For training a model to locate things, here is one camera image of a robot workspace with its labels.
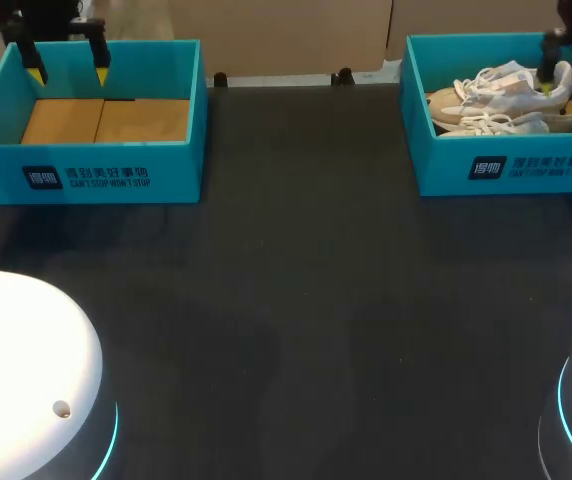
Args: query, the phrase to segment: open box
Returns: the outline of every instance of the open box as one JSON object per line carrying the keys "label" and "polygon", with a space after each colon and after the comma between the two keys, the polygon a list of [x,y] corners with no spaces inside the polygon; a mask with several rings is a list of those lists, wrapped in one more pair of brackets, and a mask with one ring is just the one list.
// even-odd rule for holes
{"label": "open box", "polygon": [[[208,110],[199,41],[113,41],[108,48],[112,61],[101,87],[88,42],[38,43],[48,73],[48,83],[41,86],[23,68],[17,46],[8,46],[0,62],[0,204],[199,200]],[[36,105],[46,99],[62,99],[70,110],[67,120],[58,123],[53,112],[41,109],[42,114],[46,112],[41,126],[29,132],[27,126],[34,121],[31,115],[38,113]],[[80,108],[79,103],[70,107],[71,99],[99,100],[94,105],[85,100],[89,103]],[[161,100],[181,101],[185,106],[182,111],[160,109],[154,102]],[[103,105],[113,101],[108,115]],[[57,102],[43,103],[53,108]],[[127,134],[132,135],[134,119],[107,129],[104,143],[92,143],[84,133],[92,130],[89,124],[94,120],[89,119],[96,117],[99,122],[101,115],[107,115],[124,123],[128,115],[120,110],[124,107],[120,104],[126,104],[131,117],[138,115],[133,112],[148,112],[152,122],[177,112],[183,119],[173,122],[185,125],[185,135],[178,140],[142,141],[135,136],[134,141],[123,141],[131,137],[120,132],[130,128]],[[34,142],[27,142],[25,134],[49,135],[49,115],[52,124],[70,128],[81,138],[70,143],[26,144]],[[165,125],[162,122],[158,130],[165,132]]]}
{"label": "open box", "polygon": [[[541,33],[407,38],[400,103],[421,195],[572,192],[572,134],[438,137],[426,102],[426,92],[485,67],[536,67],[541,41]],[[572,47],[563,59],[572,65]]]}

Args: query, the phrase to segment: shoelace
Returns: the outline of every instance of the shoelace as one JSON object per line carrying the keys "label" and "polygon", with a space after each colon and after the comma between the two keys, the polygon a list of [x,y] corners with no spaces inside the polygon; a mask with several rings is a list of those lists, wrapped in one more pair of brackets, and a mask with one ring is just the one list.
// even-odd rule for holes
{"label": "shoelace", "polygon": [[495,115],[485,113],[477,117],[463,117],[459,125],[464,127],[465,130],[474,130],[475,135],[517,133],[513,119],[501,113],[496,113]]}
{"label": "shoelace", "polygon": [[474,80],[455,80],[455,91],[462,99],[462,105],[469,103],[480,95],[504,95],[504,90],[491,90],[489,88],[485,88],[486,85],[494,80],[493,77],[487,78],[487,75],[491,70],[492,68],[484,68],[480,70]]}

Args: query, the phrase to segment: black clip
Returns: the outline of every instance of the black clip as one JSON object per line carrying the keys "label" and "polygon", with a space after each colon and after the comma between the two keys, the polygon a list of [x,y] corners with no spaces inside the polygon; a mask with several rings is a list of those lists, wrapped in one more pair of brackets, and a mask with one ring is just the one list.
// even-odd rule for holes
{"label": "black clip", "polygon": [[19,10],[13,12],[11,19],[2,26],[2,35],[5,39],[17,43],[19,54],[22,57],[22,66],[41,86],[45,86],[48,83],[46,67]]}
{"label": "black clip", "polygon": [[69,32],[73,35],[84,35],[90,43],[93,52],[93,62],[100,85],[103,87],[108,76],[110,67],[110,51],[104,37],[106,22],[101,18],[73,18],[69,26]]}
{"label": "black clip", "polygon": [[330,84],[333,87],[345,87],[348,85],[355,85],[353,72],[348,67],[342,68],[339,71],[339,73],[333,73],[330,76]]}

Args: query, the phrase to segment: glowing blue light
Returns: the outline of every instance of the glowing blue light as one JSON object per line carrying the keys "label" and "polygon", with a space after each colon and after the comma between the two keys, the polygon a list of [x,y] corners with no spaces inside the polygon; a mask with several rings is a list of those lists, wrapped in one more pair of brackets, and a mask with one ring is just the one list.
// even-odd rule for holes
{"label": "glowing blue light", "polygon": [[99,468],[95,472],[95,475],[93,475],[93,478],[91,478],[90,480],[97,480],[99,478],[99,476],[101,475],[102,471],[104,470],[104,467],[106,467],[106,464],[108,463],[108,459],[110,458],[110,454],[113,452],[113,447],[115,446],[115,439],[117,438],[117,424],[118,423],[119,423],[119,412],[117,411],[117,404],[115,404],[115,429],[113,430],[113,438],[110,441],[110,445],[108,446],[108,451],[106,452],[106,456],[104,457],[102,464],[99,466]]}
{"label": "glowing blue light", "polygon": [[564,371],[566,370],[566,365],[568,365],[568,360],[566,360],[564,368],[562,368],[562,373],[559,376],[559,384],[557,385],[557,405],[559,407],[559,417],[562,419],[562,425],[564,426],[564,430],[566,431],[568,440],[570,440],[570,444],[572,445],[572,434],[568,429],[568,424],[566,423],[566,417],[564,417],[564,410],[562,408],[562,378],[564,378]]}

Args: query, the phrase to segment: blue led ring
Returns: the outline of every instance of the blue led ring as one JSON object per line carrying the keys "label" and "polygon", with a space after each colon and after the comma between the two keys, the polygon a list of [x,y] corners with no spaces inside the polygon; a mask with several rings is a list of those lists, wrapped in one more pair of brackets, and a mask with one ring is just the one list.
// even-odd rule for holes
{"label": "blue led ring", "polygon": [[562,408],[562,379],[564,378],[564,371],[566,371],[566,365],[568,365],[568,360],[566,360],[564,368],[562,368],[562,373],[559,376],[559,384],[557,385],[557,405],[559,407],[559,417],[562,419],[562,425],[564,426],[564,430],[566,431],[568,440],[570,440],[570,444],[572,445],[572,434],[570,433],[570,429],[568,428],[568,424],[566,423],[566,417],[564,416],[564,409]]}

